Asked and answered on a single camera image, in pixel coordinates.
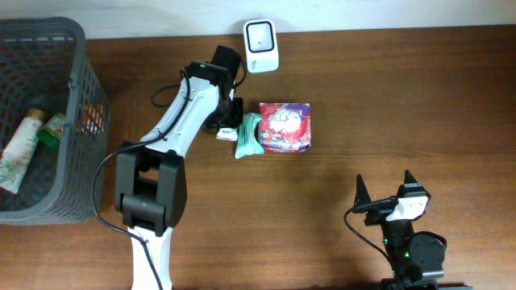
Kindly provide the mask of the white bamboo print tube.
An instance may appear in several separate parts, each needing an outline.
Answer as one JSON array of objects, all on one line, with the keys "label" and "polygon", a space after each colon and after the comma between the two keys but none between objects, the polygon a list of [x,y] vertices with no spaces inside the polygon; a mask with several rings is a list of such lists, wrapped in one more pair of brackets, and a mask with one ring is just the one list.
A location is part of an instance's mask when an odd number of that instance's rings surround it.
[{"label": "white bamboo print tube", "polygon": [[42,110],[31,108],[19,124],[2,153],[1,188],[17,194],[26,175],[28,165],[35,153],[37,133],[44,125],[46,114]]}]

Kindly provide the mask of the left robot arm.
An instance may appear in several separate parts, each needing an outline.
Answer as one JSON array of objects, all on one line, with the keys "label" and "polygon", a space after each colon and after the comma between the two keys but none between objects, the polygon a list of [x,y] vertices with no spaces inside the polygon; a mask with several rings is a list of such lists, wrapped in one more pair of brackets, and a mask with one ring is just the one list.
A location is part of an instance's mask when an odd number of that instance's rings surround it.
[{"label": "left robot arm", "polygon": [[185,211],[185,156],[200,130],[218,133],[243,121],[241,55],[217,46],[212,60],[181,69],[177,95],[138,143],[124,142],[116,157],[114,207],[131,236],[134,289],[171,289],[172,233]]}]

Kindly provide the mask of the red purple snack bag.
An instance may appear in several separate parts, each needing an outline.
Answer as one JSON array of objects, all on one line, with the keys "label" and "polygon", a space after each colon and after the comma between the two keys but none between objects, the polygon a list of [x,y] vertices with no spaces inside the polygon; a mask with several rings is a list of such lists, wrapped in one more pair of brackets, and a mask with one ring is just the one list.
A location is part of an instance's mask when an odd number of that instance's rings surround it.
[{"label": "red purple snack bag", "polygon": [[309,103],[260,103],[260,145],[266,151],[303,152],[311,147]]}]

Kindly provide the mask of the teal tissue packet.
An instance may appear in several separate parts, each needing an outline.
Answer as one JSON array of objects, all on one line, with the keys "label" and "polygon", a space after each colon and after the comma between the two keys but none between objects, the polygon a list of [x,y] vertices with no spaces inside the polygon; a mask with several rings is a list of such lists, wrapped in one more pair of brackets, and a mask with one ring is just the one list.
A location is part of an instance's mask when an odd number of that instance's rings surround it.
[{"label": "teal tissue packet", "polygon": [[238,140],[238,130],[236,128],[220,128],[216,134],[216,139],[236,142]]}]

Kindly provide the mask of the mint toilet tissue pack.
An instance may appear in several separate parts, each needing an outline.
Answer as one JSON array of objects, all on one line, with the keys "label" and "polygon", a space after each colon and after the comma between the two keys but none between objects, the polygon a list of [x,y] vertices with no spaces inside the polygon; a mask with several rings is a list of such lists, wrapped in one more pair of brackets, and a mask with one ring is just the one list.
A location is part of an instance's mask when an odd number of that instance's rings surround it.
[{"label": "mint toilet tissue pack", "polygon": [[239,126],[235,158],[240,159],[246,155],[262,155],[264,148],[256,138],[256,128],[262,117],[257,113],[245,114],[243,122]]}]

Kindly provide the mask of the green lid jar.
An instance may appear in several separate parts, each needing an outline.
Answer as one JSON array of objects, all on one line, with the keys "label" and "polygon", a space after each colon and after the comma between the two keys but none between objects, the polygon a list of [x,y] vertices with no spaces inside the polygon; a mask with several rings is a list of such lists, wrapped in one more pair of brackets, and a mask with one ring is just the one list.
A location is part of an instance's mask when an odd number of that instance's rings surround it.
[{"label": "green lid jar", "polygon": [[66,117],[62,113],[54,114],[36,134],[40,142],[55,151],[59,151],[60,141],[64,136]]}]

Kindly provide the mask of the orange tissue packet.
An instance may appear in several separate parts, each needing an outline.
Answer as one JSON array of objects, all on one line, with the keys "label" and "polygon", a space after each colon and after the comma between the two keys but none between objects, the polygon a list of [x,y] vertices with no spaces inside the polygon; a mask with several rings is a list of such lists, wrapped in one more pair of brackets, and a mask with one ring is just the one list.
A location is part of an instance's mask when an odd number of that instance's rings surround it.
[{"label": "orange tissue packet", "polygon": [[97,134],[103,131],[104,106],[102,104],[88,104],[84,106],[82,124],[86,130]]}]

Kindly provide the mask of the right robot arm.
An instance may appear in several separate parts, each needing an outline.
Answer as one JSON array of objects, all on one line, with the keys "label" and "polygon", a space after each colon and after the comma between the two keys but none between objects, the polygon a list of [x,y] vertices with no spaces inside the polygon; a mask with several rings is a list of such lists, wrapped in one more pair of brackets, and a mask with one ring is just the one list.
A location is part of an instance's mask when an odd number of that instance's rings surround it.
[{"label": "right robot arm", "polygon": [[[440,284],[444,276],[443,262],[447,249],[445,237],[429,232],[416,232],[413,223],[426,213],[431,199],[429,192],[410,171],[397,194],[385,199],[371,199],[362,175],[356,177],[356,196],[353,206],[343,216],[348,229],[369,246],[379,251],[388,261],[393,277],[383,279],[380,289],[469,289],[466,284]],[[364,214],[366,226],[379,226],[383,247],[379,247],[358,233],[347,220],[350,213]]]}]

